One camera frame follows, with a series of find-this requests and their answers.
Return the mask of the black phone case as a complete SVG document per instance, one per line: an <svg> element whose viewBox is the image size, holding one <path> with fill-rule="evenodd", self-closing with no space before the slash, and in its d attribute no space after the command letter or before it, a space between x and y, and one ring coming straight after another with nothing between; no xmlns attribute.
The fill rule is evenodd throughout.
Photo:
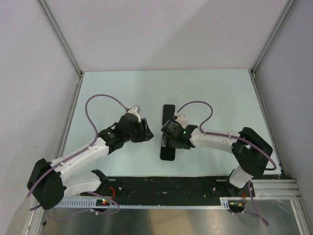
<svg viewBox="0 0 313 235"><path fill-rule="evenodd" d="M160 159L163 161L174 161L176 158L176 149L170 145L170 139L162 136Z"/></svg>

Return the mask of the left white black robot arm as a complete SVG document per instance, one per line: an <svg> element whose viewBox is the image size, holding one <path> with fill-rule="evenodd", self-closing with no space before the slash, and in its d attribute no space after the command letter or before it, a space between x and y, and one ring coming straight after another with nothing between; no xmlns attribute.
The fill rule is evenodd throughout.
<svg viewBox="0 0 313 235"><path fill-rule="evenodd" d="M119 122L97 133L92 142L77 152L50 162L44 158L38 160L27 183L29 193L44 210L55 207L67 196L104 195L109 189L109 180L101 170L94 169L83 176L76 173L129 141L145 142L153 137L145 118L125 113Z"/></svg>

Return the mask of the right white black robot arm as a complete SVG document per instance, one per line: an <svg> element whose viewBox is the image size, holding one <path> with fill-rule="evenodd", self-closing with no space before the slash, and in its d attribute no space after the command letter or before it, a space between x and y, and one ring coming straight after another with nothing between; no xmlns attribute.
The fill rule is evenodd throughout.
<svg viewBox="0 0 313 235"><path fill-rule="evenodd" d="M238 166L226 183L227 193L231 196L238 196L252 178L277 169L277 164L271 159L273 148L249 127L239 132L210 132L201 126L183 126L178 120L169 120L161 131L174 148L212 148L233 154Z"/></svg>

